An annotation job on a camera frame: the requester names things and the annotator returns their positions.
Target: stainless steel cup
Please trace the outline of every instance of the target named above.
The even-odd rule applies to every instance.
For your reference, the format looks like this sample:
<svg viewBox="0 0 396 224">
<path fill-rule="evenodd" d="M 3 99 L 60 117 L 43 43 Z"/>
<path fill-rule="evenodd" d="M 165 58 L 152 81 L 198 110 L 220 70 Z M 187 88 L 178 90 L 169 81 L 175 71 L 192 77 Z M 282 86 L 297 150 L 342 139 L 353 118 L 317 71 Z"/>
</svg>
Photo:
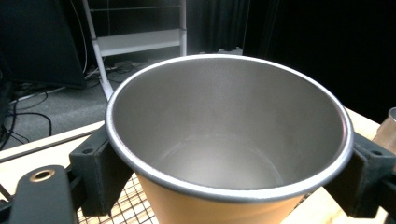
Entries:
<svg viewBox="0 0 396 224">
<path fill-rule="evenodd" d="M 136 73 L 106 126 L 162 224 L 279 223 L 343 169 L 353 142 L 347 112 L 316 81 L 230 55 Z"/>
<path fill-rule="evenodd" d="M 396 107 L 388 112 L 388 117 L 379 126 L 373 142 L 396 154 Z"/>
</svg>

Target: gray carpet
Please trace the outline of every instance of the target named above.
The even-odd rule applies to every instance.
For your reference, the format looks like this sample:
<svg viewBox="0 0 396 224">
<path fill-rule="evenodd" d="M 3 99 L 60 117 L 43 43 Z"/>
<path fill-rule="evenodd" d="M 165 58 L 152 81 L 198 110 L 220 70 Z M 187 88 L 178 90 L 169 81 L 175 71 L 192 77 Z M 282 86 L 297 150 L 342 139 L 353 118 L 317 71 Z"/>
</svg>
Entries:
<svg viewBox="0 0 396 224">
<path fill-rule="evenodd" d="M 230 52 L 221 50 L 219 53 L 241 55 L 242 50 L 237 49 Z M 156 62 L 158 60 L 139 64 L 131 71 L 123 74 L 108 73 L 107 77 L 115 90 L 120 82 L 127 77 Z M 50 92 L 47 99 L 45 99 L 46 94 L 41 93 L 27 100 L 22 100 L 17 103 L 17 114 L 40 113 L 47 116 L 51 121 L 52 135 L 101 121 L 105 118 L 107 100 L 99 84 L 99 79 L 89 79 L 87 86 L 84 90 L 62 89 Z M 7 117 L 4 123 L 6 128 L 10 128 L 11 122 L 12 116 Z M 7 141 L 4 149 L 48 137 L 50 135 L 50 125 L 45 118 L 39 115 L 18 115 L 13 132 L 14 134 Z"/>
</svg>

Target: metal wire mesh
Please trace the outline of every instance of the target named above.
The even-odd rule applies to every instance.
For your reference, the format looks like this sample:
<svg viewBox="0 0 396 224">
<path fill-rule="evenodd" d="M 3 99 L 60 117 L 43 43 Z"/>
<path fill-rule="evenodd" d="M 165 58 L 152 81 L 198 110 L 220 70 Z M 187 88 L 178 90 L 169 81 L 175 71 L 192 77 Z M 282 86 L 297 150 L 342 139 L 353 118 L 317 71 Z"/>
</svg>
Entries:
<svg viewBox="0 0 396 224">
<path fill-rule="evenodd" d="M 118 201 L 111 209 L 111 216 L 84 217 L 81 209 L 79 209 L 78 221 L 84 224 L 158 224 L 158 220 L 135 174 L 128 180 Z"/>
</svg>

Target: shelf unit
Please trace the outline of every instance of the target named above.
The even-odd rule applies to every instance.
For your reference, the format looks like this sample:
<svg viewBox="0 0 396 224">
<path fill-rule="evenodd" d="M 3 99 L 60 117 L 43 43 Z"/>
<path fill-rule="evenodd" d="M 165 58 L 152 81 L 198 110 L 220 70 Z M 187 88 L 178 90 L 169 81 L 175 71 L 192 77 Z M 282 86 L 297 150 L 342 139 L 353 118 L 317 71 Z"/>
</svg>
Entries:
<svg viewBox="0 0 396 224">
<path fill-rule="evenodd" d="M 187 55 L 186 0 L 180 0 L 179 5 L 175 6 L 179 7 L 180 9 L 179 29 L 102 37 L 97 37 L 93 28 L 91 13 L 97 10 L 90 9 L 88 0 L 83 0 L 83 4 L 88 26 L 90 28 L 95 58 L 98 63 L 101 75 L 101 85 L 107 100 L 109 100 L 113 94 L 113 88 L 107 79 L 106 69 L 102 57 L 174 46 L 180 46 L 180 56 Z M 143 8 L 116 8 L 111 10 L 128 9 Z"/>
</svg>

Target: white shelf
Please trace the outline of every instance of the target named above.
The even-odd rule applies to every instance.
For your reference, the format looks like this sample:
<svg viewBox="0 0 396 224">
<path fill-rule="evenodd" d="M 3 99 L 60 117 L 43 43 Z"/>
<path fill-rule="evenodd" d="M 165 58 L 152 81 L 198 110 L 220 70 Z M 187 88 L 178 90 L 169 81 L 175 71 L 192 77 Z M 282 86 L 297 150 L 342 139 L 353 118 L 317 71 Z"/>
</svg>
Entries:
<svg viewBox="0 0 396 224">
<path fill-rule="evenodd" d="M 179 29 L 97 38 L 103 57 L 180 45 Z"/>
</svg>

